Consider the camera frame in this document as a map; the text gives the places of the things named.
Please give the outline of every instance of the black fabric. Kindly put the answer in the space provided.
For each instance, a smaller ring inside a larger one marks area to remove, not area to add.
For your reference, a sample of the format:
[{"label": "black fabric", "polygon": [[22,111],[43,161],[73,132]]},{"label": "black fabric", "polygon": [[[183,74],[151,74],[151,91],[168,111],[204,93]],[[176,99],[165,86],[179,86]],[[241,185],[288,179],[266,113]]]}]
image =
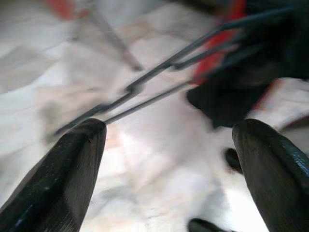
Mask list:
[{"label": "black fabric", "polygon": [[309,228],[309,158],[267,124],[247,119],[233,141],[253,200],[270,232]]},{"label": "black fabric", "polygon": [[247,0],[246,13],[254,15],[287,5],[298,8],[286,18],[244,28],[241,33],[246,39],[223,63],[257,43],[266,44],[263,51],[210,76],[188,92],[188,101],[211,119],[214,128],[232,127],[244,119],[275,79],[309,78],[309,0]]},{"label": "black fabric", "polygon": [[1,232],[77,232],[103,154],[106,126],[88,119],[63,135],[0,209]]}]

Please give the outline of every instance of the blurry background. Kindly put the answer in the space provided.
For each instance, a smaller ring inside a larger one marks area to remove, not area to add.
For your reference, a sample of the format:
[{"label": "blurry background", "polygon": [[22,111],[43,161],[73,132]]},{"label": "blurry background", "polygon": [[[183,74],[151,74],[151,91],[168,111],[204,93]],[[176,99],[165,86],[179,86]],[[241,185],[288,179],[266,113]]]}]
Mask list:
[{"label": "blurry background", "polygon": [[[209,31],[216,23],[213,5],[212,0],[97,1],[146,70]],[[144,72],[132,71],[87,17],[75,42],[73,27],[47,1],[1,3],[0,205],[54,144],[55,130],[95,104],[121,96]],[[190,78],[194,69],[157,76],[139,96],[97,118]],[[307,112],[308,102],[306,86],[286,79],[252,116],[280,127]],[[233,147],[231,129],[210,132],[184,91],[109,125],[81,231],[186,231],[188,219],[200,217],[226,229],[266,232],[243,176],[223,161],[225,147]]]}]

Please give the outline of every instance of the white floor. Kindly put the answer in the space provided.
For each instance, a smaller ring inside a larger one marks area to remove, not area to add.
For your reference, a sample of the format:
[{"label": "white floor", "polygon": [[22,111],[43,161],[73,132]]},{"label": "white floor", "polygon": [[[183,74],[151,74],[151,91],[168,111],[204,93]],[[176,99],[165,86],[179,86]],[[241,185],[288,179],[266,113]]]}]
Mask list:
[{"label": "white floor", "polygon": [[[108,7],[102,12],[147,69],[215,23],[178,2],[132,2],[103,1]],[[142,74],[132,72],[87,20],[78,42],[68,40],[70,26],[43,1],[14,0],[1,7],[0,204],[55,142],[52,132],[97,102],[116,98]],[[97,118],[189,78],[193,69],[157,76],[138,97]],[[309,96],[300,86],[283,80],[253,116],[280,127],[307,112]],[[243,176],[222,158],[225,147],[233,147],[231,129],[211,132],[184,91],[109,125],[81,231],[184,232],[190,218],[200,217],[239,232],[267,232]]]}]

